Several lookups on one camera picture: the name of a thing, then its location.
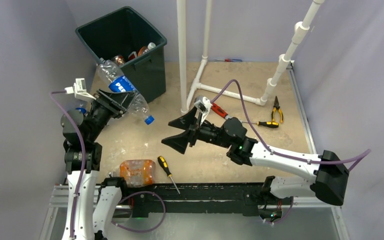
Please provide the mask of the red gold label bottle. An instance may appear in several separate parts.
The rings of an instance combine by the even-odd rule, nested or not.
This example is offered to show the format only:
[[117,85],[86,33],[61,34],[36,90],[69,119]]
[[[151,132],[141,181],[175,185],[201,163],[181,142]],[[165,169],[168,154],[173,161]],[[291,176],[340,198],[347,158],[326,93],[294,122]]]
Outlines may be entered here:
[[135,58],[138,57],[138,54],[136,51],[132,51],[129,55],[128,55],[128,61],[131,61],[131,60],[134,60]]

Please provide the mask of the red cap clear bottle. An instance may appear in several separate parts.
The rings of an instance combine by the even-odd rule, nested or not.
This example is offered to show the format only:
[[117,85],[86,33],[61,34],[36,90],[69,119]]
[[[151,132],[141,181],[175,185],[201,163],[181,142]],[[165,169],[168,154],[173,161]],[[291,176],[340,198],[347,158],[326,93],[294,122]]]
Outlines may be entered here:
[[116,55],[111,59],[118,66],[122,66],[126,63],[124,57],[122,55]]

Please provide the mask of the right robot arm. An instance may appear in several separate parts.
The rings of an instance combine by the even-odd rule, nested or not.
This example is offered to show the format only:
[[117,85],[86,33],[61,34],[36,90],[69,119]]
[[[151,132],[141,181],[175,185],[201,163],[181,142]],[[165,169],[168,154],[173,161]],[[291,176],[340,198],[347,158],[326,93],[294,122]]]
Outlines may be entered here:
[[248,137],[247,129],[236,117],[225,120],[220,127],[202,118],[194,107],[170,121],[170,127],[183,132],[162,139],[162,144],[184,154],[187,147],[203,141],[227,148],[227,157],[237,165],[269,167],[292,174],[266,178],[260,196],[268,204],[289,197],[316,197],[329,205],[344,204],[350,172],[334,152],[310,154],[264,145]]

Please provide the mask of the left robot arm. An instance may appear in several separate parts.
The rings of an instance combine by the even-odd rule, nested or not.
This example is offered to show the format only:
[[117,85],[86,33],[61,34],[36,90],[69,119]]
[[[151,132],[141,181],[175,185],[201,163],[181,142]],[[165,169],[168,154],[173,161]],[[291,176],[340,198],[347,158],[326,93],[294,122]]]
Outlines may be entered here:
[[87,113],[61,108],[68,184],[64,240],[106,240],[116,206],[129,199],[123,177],[110,176],[97,184],[103,147],[96,140],[111,119],[128,111],[134,97],[133,91],[97,90]]

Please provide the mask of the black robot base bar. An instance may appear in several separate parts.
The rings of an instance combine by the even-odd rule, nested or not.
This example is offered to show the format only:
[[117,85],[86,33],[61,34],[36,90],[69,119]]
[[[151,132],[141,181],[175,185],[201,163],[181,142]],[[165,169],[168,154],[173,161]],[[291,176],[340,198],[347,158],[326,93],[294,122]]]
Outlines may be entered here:
[[269,209],[286,207],[291,197],[277,198],[262,182],[180,183],[180,195],[171,183],[145,187],[121,186],[121,202],[134,218],[150,213],[241,214],[245,217],[267,216]]

